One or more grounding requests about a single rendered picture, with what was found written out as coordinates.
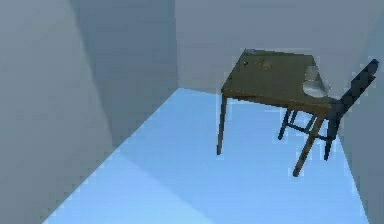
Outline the clear glass jug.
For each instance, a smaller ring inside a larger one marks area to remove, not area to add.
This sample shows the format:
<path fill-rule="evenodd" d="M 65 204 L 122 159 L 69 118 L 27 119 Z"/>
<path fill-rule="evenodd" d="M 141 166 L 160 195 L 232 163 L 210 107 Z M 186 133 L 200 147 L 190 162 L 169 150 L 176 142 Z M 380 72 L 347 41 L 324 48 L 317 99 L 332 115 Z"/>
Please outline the clear glass jug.
<path fill-rule="evenodd" d="M 314 98 L 323 98 L 328 95 L 331 86 L 322 81 L 317 66 L 308 66 L 302 89 L 306 95 Z"/>

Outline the brown wooden table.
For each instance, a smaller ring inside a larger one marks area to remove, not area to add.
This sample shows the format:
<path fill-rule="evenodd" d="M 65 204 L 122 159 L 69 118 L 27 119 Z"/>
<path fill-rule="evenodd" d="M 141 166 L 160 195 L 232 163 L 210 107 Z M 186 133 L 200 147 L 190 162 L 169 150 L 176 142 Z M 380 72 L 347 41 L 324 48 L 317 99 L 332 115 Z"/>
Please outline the brown wooden table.
<path fill-rule="evenodd" d="M 262 69 L 259 65 L 261 59 L 271 61 L 272 67 L 269 70 Z M 244 66 L 245 61 L 249 62 L 248 66 Z M 311 97 L 302 89 L 306 69 L 314 64 L 311 55 L 245 49 L 221 88 L 216 154 L 222 153 L 228 99 L 310 113 L 316 116 L 316 120 L 293 170 L 293 176 L 298 177 L 316 135 L 331 110 L 327 99 Z"/>

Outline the black chair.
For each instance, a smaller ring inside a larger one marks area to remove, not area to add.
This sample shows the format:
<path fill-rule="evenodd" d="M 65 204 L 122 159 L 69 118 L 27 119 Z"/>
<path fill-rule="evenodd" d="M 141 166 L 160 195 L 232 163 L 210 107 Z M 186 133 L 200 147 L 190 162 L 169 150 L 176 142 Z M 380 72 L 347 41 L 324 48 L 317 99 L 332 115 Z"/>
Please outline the black chair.
<path fill-rule="evenodd" d="M 356 102 L 356 100 L 369 87 L 369 85 L 375 80 L 375 73 L 377 72 L 378 67 L 379 61 L 377 59 L 372 59 L 351 81 L 350 89 L 346 91 L 340 99 L 329 99 L 329 102 L 331 103 L 331 110 L 326 115 L 326 120 L 328 121 L 327 134 L 325 136 L 322 136 L 321 134 L 316 135 L 318 139 L 326 142 L 324 154 L 325 160 L 328 160 L 329 158 L 331 146 L 333 141 L 336 139 L 341 119 Z M 283 138 L 285 129 L 287 127 L 298 130 L 302 133 L 309 133 L 309 129 L 312 127 L 314 121 L 316 120 L 316 116 L 313 115 L 311 117 L 306 127 L 300 127 L 294 124 L 297 114 L 298 112 L 296 110 L 286 110 L 278 135 L 279 140 Z"/>

